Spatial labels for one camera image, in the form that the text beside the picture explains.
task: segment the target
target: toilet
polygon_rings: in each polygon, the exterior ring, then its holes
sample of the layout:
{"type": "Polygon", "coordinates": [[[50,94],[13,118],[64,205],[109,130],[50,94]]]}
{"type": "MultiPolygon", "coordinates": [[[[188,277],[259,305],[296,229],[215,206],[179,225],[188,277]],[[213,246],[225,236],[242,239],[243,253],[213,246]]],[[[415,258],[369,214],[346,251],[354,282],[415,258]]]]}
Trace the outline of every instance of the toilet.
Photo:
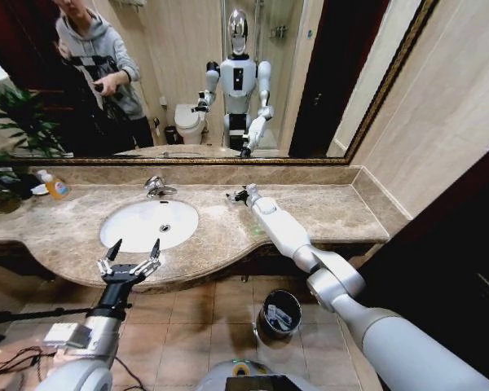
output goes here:
{"type": "Polygon", "coordinates": [[[176,105],[174,122],[185,144],[201,144],[201,136],[205,129],[205,112],[192,112],[195,106],[194,104],[176,105]]]}

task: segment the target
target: chrome faucet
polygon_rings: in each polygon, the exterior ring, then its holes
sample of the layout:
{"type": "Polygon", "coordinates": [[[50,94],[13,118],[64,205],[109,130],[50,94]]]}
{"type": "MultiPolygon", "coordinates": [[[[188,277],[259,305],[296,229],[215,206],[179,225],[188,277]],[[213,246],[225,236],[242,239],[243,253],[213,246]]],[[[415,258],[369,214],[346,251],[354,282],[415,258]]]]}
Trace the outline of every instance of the chrome faucet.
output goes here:
{"type": "Polygon", "coordinates": [[[143,187],[145,190],[148,190],[147,198],[154,198],[155,196],[163,196],[165,194],[175,194],[178,192],[173,187],[165,186],[163,179],[157,176],[149,178],[143,187]]]}

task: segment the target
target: mirror frame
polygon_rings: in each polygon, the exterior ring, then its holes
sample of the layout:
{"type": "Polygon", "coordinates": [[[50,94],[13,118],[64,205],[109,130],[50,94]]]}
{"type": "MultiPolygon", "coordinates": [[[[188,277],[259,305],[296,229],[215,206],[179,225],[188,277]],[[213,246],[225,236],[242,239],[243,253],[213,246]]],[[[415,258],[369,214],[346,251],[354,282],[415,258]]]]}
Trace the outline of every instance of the mirror frame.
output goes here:
{"type": "Polygon", "coordinates": [[[393,84],[406,63],[418,37],[427,24],[435,6],[440,0],[422,0],[399,48],[394,54],[389,67],[386,69],[384,77],[379,84],[376,93],[373,95],[368,110],[364,113],[355,135],[351,140],[346,154],[343,157],[322,157],[322,158],[292,158],[292,157],[265,157],[247,158],[225,157],[225,158],[162,158],[162,157],[78,157],[78,158],[13,158],[7,161],[11,166],[26,165],[349,165],[355,153],[369,131],[373,121],[377,117],[385,98],[391,91],[393,84]]]}

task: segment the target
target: trash can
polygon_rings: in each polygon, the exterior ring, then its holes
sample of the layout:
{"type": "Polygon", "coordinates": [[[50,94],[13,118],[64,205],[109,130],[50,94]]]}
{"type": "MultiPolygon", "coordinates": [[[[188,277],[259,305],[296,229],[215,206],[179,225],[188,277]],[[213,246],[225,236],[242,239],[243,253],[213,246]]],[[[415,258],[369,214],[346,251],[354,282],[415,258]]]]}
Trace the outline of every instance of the trash can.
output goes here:
{"type": "Polygon", "coordinates": [[[301,305],[295,296],[283,289],[276,289],[268,294],[262,304],[258,324],[266,336],[280,340],[297,330],[301,317],[301,305]]]}
{"type": "Polygon", "coordinates": [[[173,125],[165,127],[165,139],[168,144],[182,144],[182,137],[173,125]]]}

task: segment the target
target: soap bottle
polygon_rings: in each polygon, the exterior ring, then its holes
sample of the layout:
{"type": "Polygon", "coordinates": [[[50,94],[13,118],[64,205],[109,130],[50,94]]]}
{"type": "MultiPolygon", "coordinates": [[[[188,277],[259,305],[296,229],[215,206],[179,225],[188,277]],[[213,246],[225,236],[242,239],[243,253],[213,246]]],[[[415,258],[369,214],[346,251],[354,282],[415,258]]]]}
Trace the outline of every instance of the soap bottle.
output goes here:
{"type": "Polygon", "coordinates": [[[69,192],[69,186],[61,179],[58,179],[54,175],[47,173],[46,169],[40,169],[37,171],[39,178],[46,184],[47,191],[51,194],[55,200],[61,200],[69,192]]]}

